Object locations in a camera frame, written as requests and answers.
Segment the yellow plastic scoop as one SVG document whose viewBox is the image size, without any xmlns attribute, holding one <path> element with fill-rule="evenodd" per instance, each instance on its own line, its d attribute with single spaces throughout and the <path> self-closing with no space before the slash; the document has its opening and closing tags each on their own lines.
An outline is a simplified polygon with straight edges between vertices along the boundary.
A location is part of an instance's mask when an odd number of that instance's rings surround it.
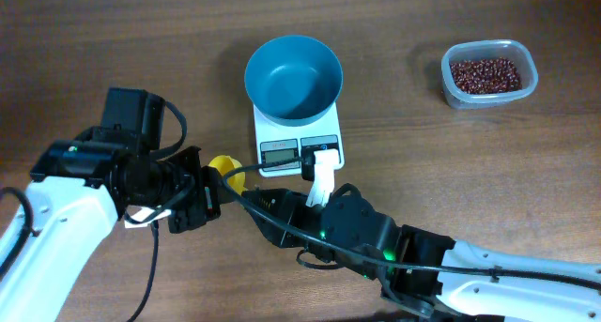
<svg viewBox="0 0 601 322">
<path fill-rule="evenodd" d="M 221 176 L 238 169 L 241 167 L 241 163 L 227 155 L 219 155 L 213 158 L 209 164 L 210 167 L 215 168 Z M 242 194 L 246 191 L 245 187 L 246 174 L 244 172 L 239 172 L 235 175 L 232 175 L 227 179 L 227 184 L 237 193 Z"/>
</svg>

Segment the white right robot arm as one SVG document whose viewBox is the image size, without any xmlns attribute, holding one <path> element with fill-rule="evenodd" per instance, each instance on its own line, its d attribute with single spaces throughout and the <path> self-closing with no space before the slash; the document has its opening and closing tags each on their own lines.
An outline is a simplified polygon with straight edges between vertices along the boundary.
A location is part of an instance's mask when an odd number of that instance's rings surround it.
<svg viewBox="0 0 601 322">
<path fill-rule="evenodd" d="M 245 206 L 278 248 L 299 248 L 316 268 L 347 268 L 425 320 L 597 321 L 600 267 L 487 250 L 394 220 L 351 184 L 325 207 L 286 189 L 245 191 Z"/>
</svg>

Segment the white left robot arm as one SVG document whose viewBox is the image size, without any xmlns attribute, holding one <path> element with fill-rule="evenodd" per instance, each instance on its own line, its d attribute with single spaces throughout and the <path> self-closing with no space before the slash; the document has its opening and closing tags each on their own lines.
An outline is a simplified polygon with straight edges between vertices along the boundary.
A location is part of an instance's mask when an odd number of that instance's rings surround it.
<svg viewBox="0 0 601 322">
<path fill-rule="evenodd" d="M 117 222 L 183 233 L 220 215 L 220 175 L 195 146 L 161 146 L 171 102 L 112 87 L 99 125 L 52 143 L 30 172 L 1 238 L 1 317 L 52 321 L 86 262 Z"/>
</svg>

